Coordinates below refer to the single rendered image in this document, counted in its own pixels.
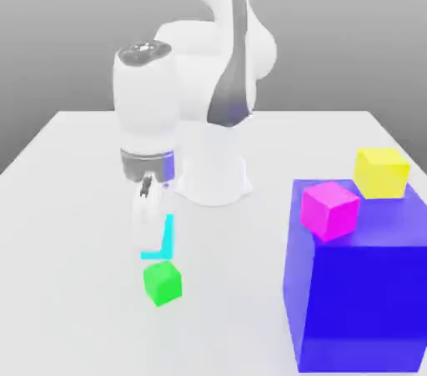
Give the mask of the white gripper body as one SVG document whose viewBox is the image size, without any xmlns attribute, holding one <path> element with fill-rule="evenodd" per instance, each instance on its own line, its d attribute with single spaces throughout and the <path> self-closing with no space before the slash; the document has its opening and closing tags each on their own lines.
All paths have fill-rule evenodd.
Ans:
<svg viewBox="0 0 427 376">
<path fill-rule="evenodd" d="M 131 206 L 134 244 L 143 252 L 158 251 L 163 241 L 163 187 L 156 178 L 143 178 L 137 185 Z"/>
</svg>

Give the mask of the small cyan cube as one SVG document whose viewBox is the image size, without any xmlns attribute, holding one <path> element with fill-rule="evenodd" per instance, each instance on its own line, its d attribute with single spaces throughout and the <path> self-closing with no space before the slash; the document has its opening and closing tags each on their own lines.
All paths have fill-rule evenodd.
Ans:
<svg viewBox="0 0 427 376">
<path fill-rule="evenodd" d="M 142 260 L 171 260 L 174 255 L 174 216 L 168 213 L 163 224 L 163 237 L 159 250 L 141 251 Z"/>
</svg>

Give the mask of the small green cube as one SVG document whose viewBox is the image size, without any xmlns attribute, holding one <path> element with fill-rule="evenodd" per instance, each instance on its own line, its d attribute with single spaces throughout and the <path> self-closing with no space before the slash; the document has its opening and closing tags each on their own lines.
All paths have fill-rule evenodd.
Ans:
<svg viewBox="0 0 427 376">
<path fill-rule="evenodd" d="M 182 275 L 169 261 L 154 263 L 143 271 L 147 295 L 156 306 L 162 306 L 182 296 Z"/>
</svg>

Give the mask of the small magenta cube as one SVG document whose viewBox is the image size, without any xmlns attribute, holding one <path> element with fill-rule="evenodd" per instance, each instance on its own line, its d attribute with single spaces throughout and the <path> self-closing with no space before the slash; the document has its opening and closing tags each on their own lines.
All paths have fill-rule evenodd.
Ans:
<svg viewBox="0 0 427 376">
<path fill-rule="evenodd" d="M 300 222 L 324 242 L 355 230 L 361 199 L 335 181 L 315 184 L 304 189 Z"/>
</svg>

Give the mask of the small yellow cube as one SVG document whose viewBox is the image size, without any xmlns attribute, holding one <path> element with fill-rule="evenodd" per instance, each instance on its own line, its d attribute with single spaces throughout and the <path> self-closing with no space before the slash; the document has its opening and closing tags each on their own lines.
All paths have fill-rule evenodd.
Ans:
<svg viewBox="0 0 427 376">
<path fill-rule="evenodd" d="M 359 148 L 354 183 L 365 199 L 400 199 L 410 163 L 395 148 Z"/>
</svg>

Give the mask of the large blue box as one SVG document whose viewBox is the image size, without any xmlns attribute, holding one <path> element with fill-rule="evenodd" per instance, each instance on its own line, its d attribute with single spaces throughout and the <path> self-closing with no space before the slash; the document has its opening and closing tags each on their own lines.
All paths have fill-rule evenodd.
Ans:
<svg viewBox="0 0 427 376">
<path fill-rule="evenodd" d="M 363 200 L 353 233 L 323 242 L 300 222 L 293 183 L 284 306 L 302 373 L 413 373 L 427 349 L 427 203 Z"/>
</svg>

